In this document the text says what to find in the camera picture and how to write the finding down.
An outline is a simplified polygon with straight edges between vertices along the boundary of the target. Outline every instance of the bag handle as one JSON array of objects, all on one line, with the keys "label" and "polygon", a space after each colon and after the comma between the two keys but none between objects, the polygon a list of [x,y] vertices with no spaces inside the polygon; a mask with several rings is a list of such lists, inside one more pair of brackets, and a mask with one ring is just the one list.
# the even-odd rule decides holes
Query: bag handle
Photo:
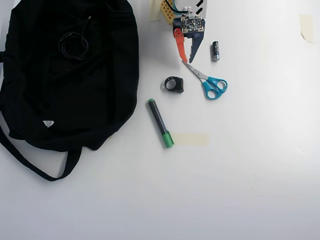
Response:
[{"label": "bag handle", "polygon": [[78,150],[69,151],[68,152],[68,156],[66,158],[66,164],[65,164],[65,168],[64,168],[62,176],[60,176],[60,177],[52,177],[52,176],[46,174],[44,171],[42,171],[39,168],[37,168],[36,166],[34,166],[33,164],[31,164],[27,159],[25,159],[25,157],[22,156],[22,154],[16,149],[16,147],[9,141],[9,139],[5,135],[4,131],[2,130],[1,126],[0,126],[0,143],[20,163],[22,163],[24,166],[26,166],[30,170],[34,171],[40,177],[42,177],[42,178],[44,178],[44,179],[46,179],[46,180],[48,180],[50,182],[54,182],[54,181],[57,181],[59,179],[64,179],[65,177],[67,177],[72,172],[72,170],[75,168],[75,166],[77,165],[77,163],[78,163],[78,161],[80,159],[80,156],[81,156],[81,152],[82,152],[82,148],[80,148]]}]

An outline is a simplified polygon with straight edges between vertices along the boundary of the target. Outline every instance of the scissor blade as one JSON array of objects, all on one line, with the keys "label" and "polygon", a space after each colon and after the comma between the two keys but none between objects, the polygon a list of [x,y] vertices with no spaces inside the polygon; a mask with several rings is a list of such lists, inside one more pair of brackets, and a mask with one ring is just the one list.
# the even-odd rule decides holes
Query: scissor blade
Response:
[{"label": "scissor blade", "polygon": [[190,64],[188,63],[185,63],[184,61],[182,61],[184,63],[184,65],[190,69],[191,72],[193,72],[194,75],[196,75],[199,79],[204,79],[204,80],[207,80],[208,79],[208,76],[204,75],[202,72],[198,71],[197,69],[195,69],[193,66],[191,66]]}]

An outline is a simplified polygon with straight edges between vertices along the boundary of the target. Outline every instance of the battery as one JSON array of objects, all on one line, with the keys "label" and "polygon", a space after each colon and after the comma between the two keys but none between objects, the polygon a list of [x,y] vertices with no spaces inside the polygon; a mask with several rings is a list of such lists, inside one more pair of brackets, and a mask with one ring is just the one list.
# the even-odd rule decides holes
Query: battery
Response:
[{"label": "battery", "polygon": [[218,62],[220,60],[219,42],[214,41],[212,43],[213,61]]}]

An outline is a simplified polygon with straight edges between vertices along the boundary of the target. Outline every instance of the masking tape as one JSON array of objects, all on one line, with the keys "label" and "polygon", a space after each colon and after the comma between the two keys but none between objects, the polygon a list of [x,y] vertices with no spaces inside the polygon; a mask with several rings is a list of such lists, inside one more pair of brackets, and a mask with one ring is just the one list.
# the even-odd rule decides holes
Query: masking tape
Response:
[{"label": "masking tape", "polygon": [[208,146],[210,136],[207,133],[171,133],[174,144],[181,146]]},{"label": "masking tape", "polygon": [[160,20],[161,0],[149,0],[149,21]]},{"label": "masking tape", "polygon": [[315,43],[314,17],[310,14],[300,15],[301,35],[311,44]]}]

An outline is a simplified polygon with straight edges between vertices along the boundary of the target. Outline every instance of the green marker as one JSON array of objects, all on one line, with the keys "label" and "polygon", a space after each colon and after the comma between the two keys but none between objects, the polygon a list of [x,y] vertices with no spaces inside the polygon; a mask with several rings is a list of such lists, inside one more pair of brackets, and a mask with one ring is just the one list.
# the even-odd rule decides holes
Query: green marker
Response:
[{"label": "green marker", "polygon": [[158,125],[161,135],[163,137],[164,143],[167,148],[172,148],[174,146],[174,141],[170,135],[170,132],[167,130],[165,123],[161,117],[161,114],[159,112],[159,109],[157,107],[157,104],[155,100],[152,98],[149,100],[149,106],[151,108],[152,114],[155,118],[156,124]]}]

